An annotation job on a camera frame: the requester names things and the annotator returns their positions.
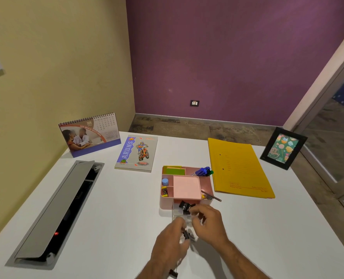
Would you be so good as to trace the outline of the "person's left hand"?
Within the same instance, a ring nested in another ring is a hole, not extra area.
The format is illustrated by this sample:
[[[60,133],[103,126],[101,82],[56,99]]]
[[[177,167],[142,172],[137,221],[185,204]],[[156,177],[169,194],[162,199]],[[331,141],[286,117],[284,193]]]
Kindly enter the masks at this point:
[[[157,236],[150,259],[162,261],[166,265],[173,265],[173,262],[184,259],[187,252],[180,252],[179,244],[185,228],[186,222],[181,217],[168,224]]]

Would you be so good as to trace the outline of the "motorbike print notebook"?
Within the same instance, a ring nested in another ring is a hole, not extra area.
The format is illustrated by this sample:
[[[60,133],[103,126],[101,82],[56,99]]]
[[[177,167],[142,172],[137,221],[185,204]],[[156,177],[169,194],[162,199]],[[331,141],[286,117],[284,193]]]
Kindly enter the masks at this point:
[[[157,136],[129,134],[114,168],[151,173],[158,139]]]

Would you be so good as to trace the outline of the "pile of black binder clips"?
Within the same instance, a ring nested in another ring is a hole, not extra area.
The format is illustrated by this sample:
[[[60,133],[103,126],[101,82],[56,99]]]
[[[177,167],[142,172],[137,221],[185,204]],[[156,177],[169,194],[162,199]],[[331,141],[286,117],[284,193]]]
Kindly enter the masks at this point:
[[[179,204],[179,208],[182,210],[182,215],[190,215],[190,209],[194,207],[196,204],[190,204],[186,201],[181,201]]]

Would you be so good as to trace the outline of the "dark pencil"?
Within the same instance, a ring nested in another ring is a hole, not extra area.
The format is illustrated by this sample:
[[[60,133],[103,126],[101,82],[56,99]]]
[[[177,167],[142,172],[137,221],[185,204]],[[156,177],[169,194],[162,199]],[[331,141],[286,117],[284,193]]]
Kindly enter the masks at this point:
[[[206,192],[204,190],[201,190],[201,192],[202,192],[202,194],[205,194],[209,200],[213,200],[214,199],[214,200],[217,200],[219,202],[222,202],[222,200],[220,198],[217,198],[214,195],[209,194],[208,192]]]

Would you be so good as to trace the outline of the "spiral desk calendar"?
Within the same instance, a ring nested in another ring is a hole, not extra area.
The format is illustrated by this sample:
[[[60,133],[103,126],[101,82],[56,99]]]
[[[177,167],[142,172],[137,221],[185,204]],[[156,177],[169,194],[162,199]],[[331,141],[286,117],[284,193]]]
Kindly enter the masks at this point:
[[[121,144],[115,113],[59,123],[73,158]]]

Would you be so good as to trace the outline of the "person's right forearm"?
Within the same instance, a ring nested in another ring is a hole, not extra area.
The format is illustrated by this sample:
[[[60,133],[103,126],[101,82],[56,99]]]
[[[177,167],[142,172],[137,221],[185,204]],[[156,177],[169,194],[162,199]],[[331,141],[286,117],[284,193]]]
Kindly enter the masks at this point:
[[[231,241],[215,248],[234,279],[271,279],[252,263]]]

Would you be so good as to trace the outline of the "glass door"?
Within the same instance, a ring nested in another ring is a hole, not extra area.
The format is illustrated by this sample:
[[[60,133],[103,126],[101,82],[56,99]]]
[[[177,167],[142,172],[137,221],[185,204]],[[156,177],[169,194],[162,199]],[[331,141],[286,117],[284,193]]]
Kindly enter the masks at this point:
[[[344,206],[344,63],[295,132],[308,138],[302,154]]]

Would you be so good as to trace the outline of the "pink desk organizer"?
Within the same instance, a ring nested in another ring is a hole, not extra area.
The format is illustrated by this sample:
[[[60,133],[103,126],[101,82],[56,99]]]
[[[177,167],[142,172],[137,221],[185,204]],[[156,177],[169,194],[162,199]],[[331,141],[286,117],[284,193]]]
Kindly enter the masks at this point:
[[[182,168],[185,168],[186,170],[186,176],[192,176],[193,173],[195,173],[195,171],[197,171],[199,168],[196,167],[184,167],[182,166]],[[206,204],[206,205],[210,205],[212,200],[209,200],[207,198],[207,196],[205,194],[201,193],[201,200],[181,200],[181,199],[175,199],[173,196],[173,176],[174,175],[169,175],[169,174],[164,174],[165,173],[165,169],[163,170],[162,168],[162,175],[161,175],[161,180],[163,178],[168,178],[169,179],[169,186],[167,186],[168,188],[168,194],[169,197],[162,197],[161,196],[161,189],[160,189],[160,209],[162,210],[174,210],[179,208],[179,204],[181,201],[186,201],[190,204]],[[204,190],[206,192],[208,192],[209,194],[214,195],[213,192],[213,187],[212,187],[212,182],[211,182],[211,177],[203,177],[203,176],[198,176],[199,181],[200,181],[200,186],[201,186],[201,190]]]

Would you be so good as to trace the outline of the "yellow file folder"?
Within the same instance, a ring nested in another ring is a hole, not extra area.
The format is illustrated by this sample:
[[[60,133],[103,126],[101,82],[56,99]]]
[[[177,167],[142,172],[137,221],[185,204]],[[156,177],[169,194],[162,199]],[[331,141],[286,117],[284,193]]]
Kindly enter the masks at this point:
[[[208,138],[215,192],[274,199],[252,145]]]

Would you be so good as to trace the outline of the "pink sticky note pad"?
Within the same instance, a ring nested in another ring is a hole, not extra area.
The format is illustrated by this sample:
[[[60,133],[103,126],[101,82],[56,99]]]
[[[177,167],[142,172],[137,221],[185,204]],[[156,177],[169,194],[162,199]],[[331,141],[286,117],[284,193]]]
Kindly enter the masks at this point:
[[[181,200],[201,200],[201,186],[197,176],[174,175],[173,196]]]

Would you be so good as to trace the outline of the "black picture frame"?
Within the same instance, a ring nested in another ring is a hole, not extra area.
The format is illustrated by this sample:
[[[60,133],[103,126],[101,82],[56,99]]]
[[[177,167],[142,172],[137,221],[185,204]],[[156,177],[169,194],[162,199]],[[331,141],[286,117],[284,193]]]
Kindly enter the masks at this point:
[[[307,139],[306,136],[276,127],[260,159],[288,170]]]

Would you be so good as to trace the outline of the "person's right hand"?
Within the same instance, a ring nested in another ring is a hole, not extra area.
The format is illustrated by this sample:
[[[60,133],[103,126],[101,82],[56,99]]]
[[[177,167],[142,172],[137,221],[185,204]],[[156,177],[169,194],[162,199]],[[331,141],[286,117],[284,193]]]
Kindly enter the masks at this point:
[[[205,241],[214,249],[229,240],[220,211],[205,204],[195,205],[190,209],[193,221],[200,221],[208,228],[208,239]]]

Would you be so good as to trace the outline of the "person's left forearm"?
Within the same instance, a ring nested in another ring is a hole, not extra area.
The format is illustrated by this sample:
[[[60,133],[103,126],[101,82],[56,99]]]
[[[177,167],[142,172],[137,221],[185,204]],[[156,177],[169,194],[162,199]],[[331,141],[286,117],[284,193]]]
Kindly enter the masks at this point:
[[[173,263],[173,265],[166,265],[162,261],[150,259],[135,279],[168,279],[172,273],[175,273],[174,270],[179,261]]]

